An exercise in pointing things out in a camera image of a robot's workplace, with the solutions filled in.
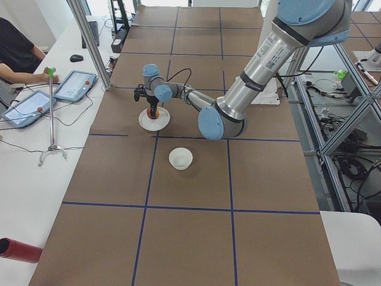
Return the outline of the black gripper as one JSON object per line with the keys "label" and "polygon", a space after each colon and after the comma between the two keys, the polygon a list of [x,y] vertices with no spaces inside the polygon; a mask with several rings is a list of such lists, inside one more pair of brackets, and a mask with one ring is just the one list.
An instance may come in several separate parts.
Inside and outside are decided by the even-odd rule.
{"label": "black gripper", "polygon": [[155,96],[153,97],[148,96],[147,101],[150,104],[150,116],[153,117],[154,119],[157,119],[158,118],[158,110],[157,110],[158,99]]}

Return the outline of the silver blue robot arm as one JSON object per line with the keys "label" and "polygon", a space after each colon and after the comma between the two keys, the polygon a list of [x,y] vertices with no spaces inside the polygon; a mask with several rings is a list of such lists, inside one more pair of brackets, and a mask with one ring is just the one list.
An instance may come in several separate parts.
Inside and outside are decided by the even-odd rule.
{"label": "silver blue robot arm", "polygon": [[144,83],[134,99],[149,102],[148,117],[156,118],[157,104],[179,98],[198,110],[198,128],[204,138],[234,138],[247,128],[245,109],[262,92],[292,53],[303,47],[341,43],[349,36],[352,2],[278,1],[271,32],[235,79],[217,99],[187,84],[164,80],[155,64],[143,68]]}

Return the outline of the person's hand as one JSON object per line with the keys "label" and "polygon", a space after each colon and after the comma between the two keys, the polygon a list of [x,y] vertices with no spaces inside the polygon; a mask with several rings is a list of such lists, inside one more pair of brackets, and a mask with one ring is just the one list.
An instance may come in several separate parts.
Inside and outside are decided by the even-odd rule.
{"label": "person's hand", "polygon": [[52,79],[53,84],[58,84],[60,80],[60,78],[57,75],[50,77],[48,67],[44,68],[43,73],[41,74],[41,78],[43,82],[47,83],[49,83],[49,81]]}

